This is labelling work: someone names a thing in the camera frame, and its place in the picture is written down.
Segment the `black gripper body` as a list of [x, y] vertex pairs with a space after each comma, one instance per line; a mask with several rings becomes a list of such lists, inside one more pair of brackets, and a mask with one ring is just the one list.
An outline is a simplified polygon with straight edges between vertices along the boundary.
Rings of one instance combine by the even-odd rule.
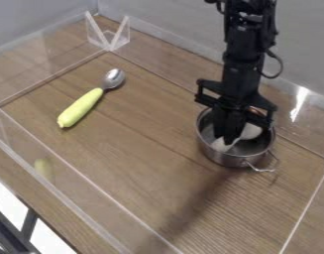
[[251, 108], [262, 114], [259, 126], [270, 129], [278, 106], [259, 93], [263, 61], [256, 63], [226, 63], [223, 79], [199, 78], [195, 101], [214, 111], [215, 106], [247, 112]]

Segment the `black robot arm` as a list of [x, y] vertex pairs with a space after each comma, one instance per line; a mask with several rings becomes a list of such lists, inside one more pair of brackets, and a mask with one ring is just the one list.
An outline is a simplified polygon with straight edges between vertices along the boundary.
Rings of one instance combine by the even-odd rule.
[[264, 56], [276, 58], [276, 0], [204, 0], [224, 16], [223, 78], [199, 78], [195, 101], [212, 109], [214, 135], [230, 145], [250, 123], [260, 129], [272, 124], [278, 106], [259, 93]]

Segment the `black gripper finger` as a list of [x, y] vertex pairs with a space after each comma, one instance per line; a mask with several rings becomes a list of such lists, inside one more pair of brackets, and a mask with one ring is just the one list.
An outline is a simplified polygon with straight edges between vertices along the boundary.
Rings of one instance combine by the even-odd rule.
[[230, 119], [231, 111], [224, 109], [222, 106], [215, 106], [212, 113], [214, 113], [215, 137], [228, 138], [230, 137], [228, 119]]
[[230, 145], [242, 135], [247, 122], [247, 114], [240, 111], [231, 110], [226, 116], [224, 124], [224, 142]]

